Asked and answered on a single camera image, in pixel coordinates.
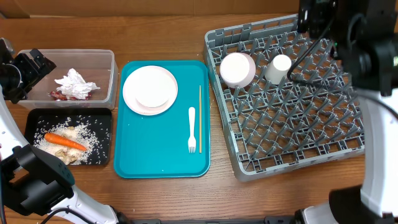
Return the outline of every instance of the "carrot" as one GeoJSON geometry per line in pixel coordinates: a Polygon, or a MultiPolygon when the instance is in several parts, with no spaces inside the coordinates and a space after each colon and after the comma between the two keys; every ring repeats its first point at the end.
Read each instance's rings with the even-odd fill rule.
{"type": "Polygon", "coordinates": [[[64,138],[62,136],[59,136],[58,134],[47,133],[44,135],[44,139],[48,142],[58,144],[61,146],[68,146],[68,147],[72,147],[72,148],[79,149],[82,151],[87,150],[86,147],[82,146],[81,144],[78,144],[77,142],[74,142],[74,141],[64,138]]]}

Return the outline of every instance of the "teal tray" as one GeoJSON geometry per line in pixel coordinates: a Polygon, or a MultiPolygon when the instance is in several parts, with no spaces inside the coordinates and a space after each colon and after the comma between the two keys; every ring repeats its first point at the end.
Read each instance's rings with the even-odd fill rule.
{"type": "Polygon", "coordinates": [[[114,169],[129,179],[200,177],[210,167],[210,106],[206,66],[195,60],[135,61],[124,66],[119,92],[114,169]],[[170,71],[178,84],[177,99],[164,113],[139,115],[123,100],[123,85],[136,69],[156,65],[170,71]],[[199,153],[199,85],[202,100],[202,153],[199,153]],[[189,107],[196,109],[196,153],[188,151],[189,107]]]}

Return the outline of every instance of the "clear plastic container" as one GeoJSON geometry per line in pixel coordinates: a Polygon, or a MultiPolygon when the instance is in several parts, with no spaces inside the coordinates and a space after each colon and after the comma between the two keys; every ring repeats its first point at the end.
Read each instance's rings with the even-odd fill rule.
{"type": "MultiPolygon", "coordinates": [[[[113,109],[116,102],[118,84],[118,66],[111,50],[85,49],[39,49],[57,67],[46,75],[28,93],[27,100],[18,102],[27,109],[35,108],[109,108],[113,109]],[[69,69],[74,68],[86,82],[94,82],[101,89],[93,90],[89,100],[56,101],[49,96],[60,85],[55,79],[67,75],[69,69]]],[[[30,50],[21,50],[28,56],[30,50]]]]}

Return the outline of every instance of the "white plate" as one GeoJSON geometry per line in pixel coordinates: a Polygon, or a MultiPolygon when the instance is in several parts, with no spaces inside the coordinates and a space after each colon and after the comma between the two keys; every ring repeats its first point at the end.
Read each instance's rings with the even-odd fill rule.
{"type": "Polygon", "coordinates": [[[157,115],[169,109],[178,93],[173,74],[159,66],[145,66],[133,71],[123,85],[127,106],[141,115],[157,115]]]}

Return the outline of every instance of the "fork handle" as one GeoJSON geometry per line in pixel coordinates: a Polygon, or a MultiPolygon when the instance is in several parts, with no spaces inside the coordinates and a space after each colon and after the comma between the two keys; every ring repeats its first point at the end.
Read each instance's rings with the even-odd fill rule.
{"type": "Polygon", "coordinates": [[[191,107],[188,110],[189,115],[189,131],[191,136],[193,136],[193,130],[195,129],[195,108],[191,107]]]}

